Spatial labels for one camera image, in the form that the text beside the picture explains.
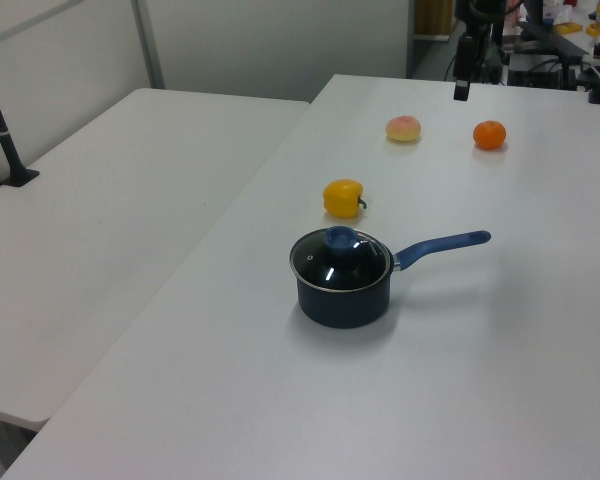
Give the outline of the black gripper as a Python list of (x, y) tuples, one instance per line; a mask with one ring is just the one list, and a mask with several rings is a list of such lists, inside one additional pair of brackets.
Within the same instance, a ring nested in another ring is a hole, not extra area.
[(478, 35), (485, 26), (493, 22), (494, 15), (495, 2), (492, 0), (455, 1), (454, 16), (465, 25), (467, 34), (460, 37), (456, 49), (453, 98), (457, 101), (468, 99), (474, 73), (476, 40), (469, 35)]

